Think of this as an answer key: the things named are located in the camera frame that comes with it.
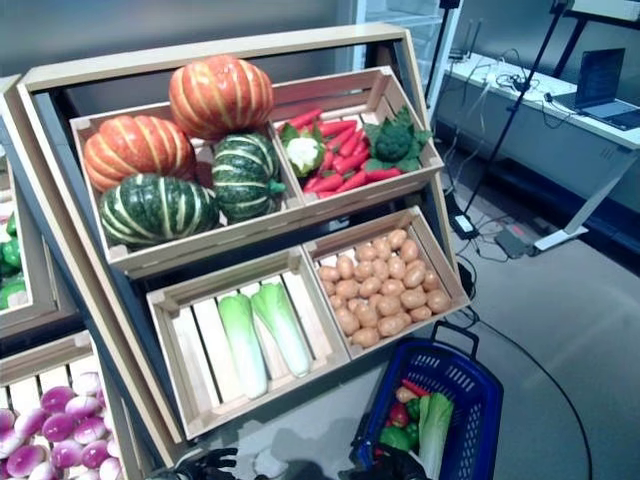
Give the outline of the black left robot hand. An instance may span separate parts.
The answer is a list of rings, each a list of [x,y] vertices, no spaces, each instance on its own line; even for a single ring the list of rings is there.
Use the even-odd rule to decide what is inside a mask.
[[[194,448],[183,455],[173,467],[177,479],[235,479],[227,468],[237,465],[237,448]]]

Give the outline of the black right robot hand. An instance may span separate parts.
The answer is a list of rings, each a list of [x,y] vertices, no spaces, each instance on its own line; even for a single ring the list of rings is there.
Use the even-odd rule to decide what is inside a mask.
[[[349,480],[428,479],[420,462],[415,460],[409,453],[385,445],[382,445],[379,450],[382,454],[377,457],[371,467],[340,471],[338,478]]]

